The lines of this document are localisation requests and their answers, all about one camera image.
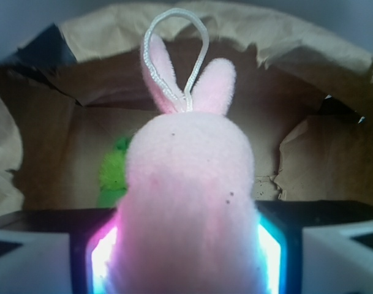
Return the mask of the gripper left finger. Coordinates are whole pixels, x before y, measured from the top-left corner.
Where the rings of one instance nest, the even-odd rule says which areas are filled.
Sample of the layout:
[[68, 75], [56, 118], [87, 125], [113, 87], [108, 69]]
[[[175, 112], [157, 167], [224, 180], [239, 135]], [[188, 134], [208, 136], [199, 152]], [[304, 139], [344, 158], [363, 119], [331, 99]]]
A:
[[0, 216], [0, 293], [105, 293], [111, 208]]

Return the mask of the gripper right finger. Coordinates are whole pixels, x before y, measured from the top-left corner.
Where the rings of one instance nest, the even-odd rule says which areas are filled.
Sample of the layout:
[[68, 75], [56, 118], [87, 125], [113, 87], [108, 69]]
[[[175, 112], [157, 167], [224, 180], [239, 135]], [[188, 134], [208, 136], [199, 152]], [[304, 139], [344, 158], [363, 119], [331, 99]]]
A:
[[373, 293], [373, 206], [258, 201], [271, 293]]

